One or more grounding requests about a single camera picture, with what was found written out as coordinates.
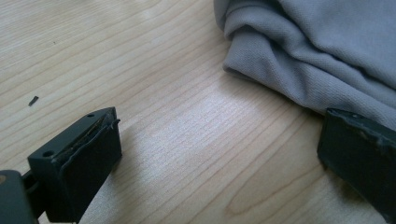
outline light wood surface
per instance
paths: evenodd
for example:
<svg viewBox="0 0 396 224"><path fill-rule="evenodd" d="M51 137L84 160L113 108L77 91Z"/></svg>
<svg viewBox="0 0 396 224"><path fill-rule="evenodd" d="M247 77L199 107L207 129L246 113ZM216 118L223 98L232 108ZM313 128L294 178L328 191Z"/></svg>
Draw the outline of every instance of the light wood surface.
<svg viewBox="0 0 396 224"><path fill-rule="evenodd" d="M222 71L212 5L1 1L0 169L114 105L123 158L81 223L385 223L320 165L322 116Z"/></svg>

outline small hole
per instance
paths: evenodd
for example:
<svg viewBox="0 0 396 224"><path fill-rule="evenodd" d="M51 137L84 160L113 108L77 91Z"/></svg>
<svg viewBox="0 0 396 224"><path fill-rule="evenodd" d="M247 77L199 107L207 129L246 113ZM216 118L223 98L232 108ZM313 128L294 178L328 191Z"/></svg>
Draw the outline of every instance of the small hole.
<svg viewBox="0 0 396 224"><path fill-rule="evenodd" d="M46 151L43 153L43 157L50 157L53 155L53 151Z"/></svg>
<svg viewBox="0 0 396 224"><path fill-rule="evenodd" d="M0 185L6 182L7 177L5 175L0 175Z"/></svg>

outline black plastic piece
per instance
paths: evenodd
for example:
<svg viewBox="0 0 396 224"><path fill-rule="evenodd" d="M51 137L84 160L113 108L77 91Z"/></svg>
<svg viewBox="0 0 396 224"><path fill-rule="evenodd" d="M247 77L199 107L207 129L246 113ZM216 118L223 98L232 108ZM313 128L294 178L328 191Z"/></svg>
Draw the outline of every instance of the black plastic piece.
<svg viewBox="0 0 396 224"><path fill-rule="evenodd" d="M37 223L17 171L0 171L0 223Z"/></svg>
<svg viewBox="0 0 396 224"><path fill-rule="evenodd" d="M35 180L32 171L24 174L22 180L33 215L35 218L39 218L46 210L46 192L40 186L37 180Z"/></svg>
<svg viewBox="0 0 396 224"><path fill-rule="evenodd" d="M121 158L114 107L75 122L28 157L51 222L79 222Z"/></svg>
<svg viewBox="0 0 396 224"><path fill-rule="evenodd" d="M320 160L396 223L396 132L351 112L327 110Z"/></svg>
<svg viewBox="0 0 396 224"><path fill-rule="evenodd" d="M38 100L38 96L33 97L32 101L29 102L29 106L32 106Z"/></svg>

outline gray fabric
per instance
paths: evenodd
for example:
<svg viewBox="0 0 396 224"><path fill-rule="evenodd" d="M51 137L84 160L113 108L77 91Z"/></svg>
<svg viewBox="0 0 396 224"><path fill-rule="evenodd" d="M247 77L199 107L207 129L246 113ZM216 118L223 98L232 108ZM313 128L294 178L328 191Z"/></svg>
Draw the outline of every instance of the gray fabric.
<svg viewBox="0 0 396 224"><path fill-rule="evenodd" d="M232 40L227 72L299 105L336 107L396 130L394 0L215 0Z"/></svg>

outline folded gray towel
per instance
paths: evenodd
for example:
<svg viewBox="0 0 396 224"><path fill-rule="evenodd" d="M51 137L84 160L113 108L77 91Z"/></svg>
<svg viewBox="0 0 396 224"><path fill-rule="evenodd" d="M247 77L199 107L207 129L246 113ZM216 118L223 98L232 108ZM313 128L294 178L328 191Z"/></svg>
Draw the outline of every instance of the folded gray towel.
<svg viewBox="0 0 396 224"><path fill-rule="evenodd" d="M396 130L394 0L215 0L232 40L227 72L299 105L362 114Z"/></svg>

